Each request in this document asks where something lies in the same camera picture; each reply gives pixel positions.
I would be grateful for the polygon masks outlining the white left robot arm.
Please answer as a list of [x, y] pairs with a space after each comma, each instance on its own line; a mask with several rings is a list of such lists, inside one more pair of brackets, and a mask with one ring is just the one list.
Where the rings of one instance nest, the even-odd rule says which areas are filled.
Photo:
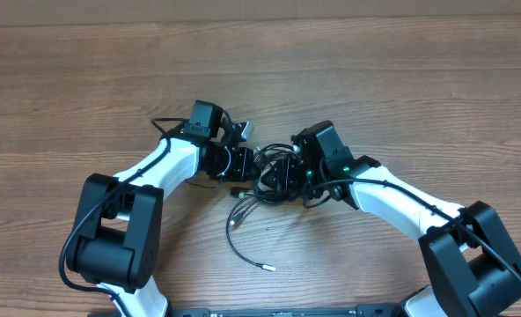
[[249, 181], [259, 171], [244, 146], [250, 122], [235, 122], [220, 106], [197, 100], [189, 118], [154, 118], [158, 147], [113, 176], [84, 182], [77, 214], [62, 246], [58, 271], [77, 291], [107, 295], [117, 316], [168, 316], [172, 311], [153, 277], [165, 199], [205, 172], [218, 182]]

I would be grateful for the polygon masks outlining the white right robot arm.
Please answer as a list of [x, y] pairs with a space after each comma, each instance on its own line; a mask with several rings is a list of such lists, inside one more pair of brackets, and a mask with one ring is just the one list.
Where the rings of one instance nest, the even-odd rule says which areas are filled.
[[328, 194], [419, 245], [429, 285], [402, 302], [406, 316], [498, 316], [521, 299], [521, 254], [488, 204], [443, 201], [354, 157], [330, 121], [294, 135], [290, 150], [261, 176], [266, 188], [305, 200]]

